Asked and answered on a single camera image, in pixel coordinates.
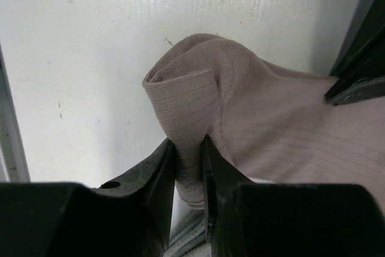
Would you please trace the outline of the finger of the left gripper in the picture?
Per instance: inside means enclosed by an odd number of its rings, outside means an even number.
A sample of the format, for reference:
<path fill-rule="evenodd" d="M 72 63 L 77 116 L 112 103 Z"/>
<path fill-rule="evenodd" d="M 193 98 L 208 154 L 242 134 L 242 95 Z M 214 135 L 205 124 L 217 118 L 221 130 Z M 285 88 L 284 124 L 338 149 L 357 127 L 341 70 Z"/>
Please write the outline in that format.
<path fill-rule="evenodd" d="M 332 71 L 326 103 L 345 105 L 384 96 L 384 0 L 374 0 L 351 46 Z"/>

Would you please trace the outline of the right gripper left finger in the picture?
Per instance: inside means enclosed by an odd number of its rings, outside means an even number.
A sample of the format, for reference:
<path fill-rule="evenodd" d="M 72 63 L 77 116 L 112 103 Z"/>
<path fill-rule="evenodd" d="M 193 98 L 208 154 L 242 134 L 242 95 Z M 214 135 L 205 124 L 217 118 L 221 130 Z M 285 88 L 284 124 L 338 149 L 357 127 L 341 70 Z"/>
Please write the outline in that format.
<path fill-rule="evenodd" d="M 2 256 L 162 256 L 173 208 L 170 140 L 99 188 L 1 184 Z"/>

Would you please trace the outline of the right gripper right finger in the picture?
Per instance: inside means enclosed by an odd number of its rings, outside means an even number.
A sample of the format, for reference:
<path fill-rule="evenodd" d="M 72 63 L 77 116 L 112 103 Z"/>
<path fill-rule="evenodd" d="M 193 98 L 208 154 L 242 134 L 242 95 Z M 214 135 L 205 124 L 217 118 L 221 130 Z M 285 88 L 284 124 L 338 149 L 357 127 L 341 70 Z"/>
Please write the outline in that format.
<path fill-rule="evenodd" d="M 353 184 L 261 184 L 202 142 L 206 239 L 213 256 L 383 256 L 384 216 Z"/>

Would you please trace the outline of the taupe sock with red cuff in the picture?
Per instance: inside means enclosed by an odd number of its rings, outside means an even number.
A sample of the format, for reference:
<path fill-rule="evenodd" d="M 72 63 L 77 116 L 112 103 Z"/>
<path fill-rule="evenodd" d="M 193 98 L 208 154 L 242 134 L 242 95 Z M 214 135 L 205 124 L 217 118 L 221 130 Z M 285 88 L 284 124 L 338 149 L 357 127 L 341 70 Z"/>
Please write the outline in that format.
<path fill-rule="evenodd" d="M 210 137 L 246 177 L 364 186 L 384 205 L 384 99 L 332 106 L 332 77 L 284 69 L 233 40 L 194 34 L 143 79 L 177 150 L 176 186 L 203 207 L 200 146 Z"/>

